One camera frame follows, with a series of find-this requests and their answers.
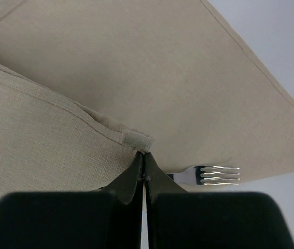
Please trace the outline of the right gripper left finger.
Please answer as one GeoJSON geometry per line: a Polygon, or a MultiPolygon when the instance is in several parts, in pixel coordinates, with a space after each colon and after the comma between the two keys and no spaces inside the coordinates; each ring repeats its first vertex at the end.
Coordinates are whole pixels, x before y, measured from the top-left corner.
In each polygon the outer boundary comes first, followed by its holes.
{"type": "Polygon", "coordinates": [[[0,248],[140,248],[144,157],[94,191],[12,192],[0,199],[0,248]]]}

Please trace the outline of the silver metal fork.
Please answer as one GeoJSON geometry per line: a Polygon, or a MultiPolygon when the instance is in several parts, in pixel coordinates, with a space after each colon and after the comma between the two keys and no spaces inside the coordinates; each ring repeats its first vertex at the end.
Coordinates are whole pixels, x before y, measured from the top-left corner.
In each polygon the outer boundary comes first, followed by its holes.
{"type": "Polygon", "coordinates": [[[240,168],[219,165],[193,165],[179,173],[168,173],[177,184],[190,186],[222,186],[238,185],[240,180],[240,168]]]}

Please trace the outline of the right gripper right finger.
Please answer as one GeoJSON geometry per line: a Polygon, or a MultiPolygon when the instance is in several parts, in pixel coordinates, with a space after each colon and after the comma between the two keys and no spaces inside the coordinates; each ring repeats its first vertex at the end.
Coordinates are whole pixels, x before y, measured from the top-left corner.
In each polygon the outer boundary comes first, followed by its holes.
{"type": "Polygon", "coordinates": [[[276,202],[260,192],[187,192],[144,156],[150,248],[293,248],[276,202]]]}

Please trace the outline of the beige cloth napkin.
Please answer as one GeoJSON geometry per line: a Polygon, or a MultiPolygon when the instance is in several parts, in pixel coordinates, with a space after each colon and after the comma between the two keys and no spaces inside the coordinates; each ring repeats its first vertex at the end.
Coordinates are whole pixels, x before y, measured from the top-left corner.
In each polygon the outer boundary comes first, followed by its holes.
{"type": "Polygon", "coordinates": [[[294,99],[208,1],[0,1],[0,198],[166,172],[294,172],[294,99]]]}

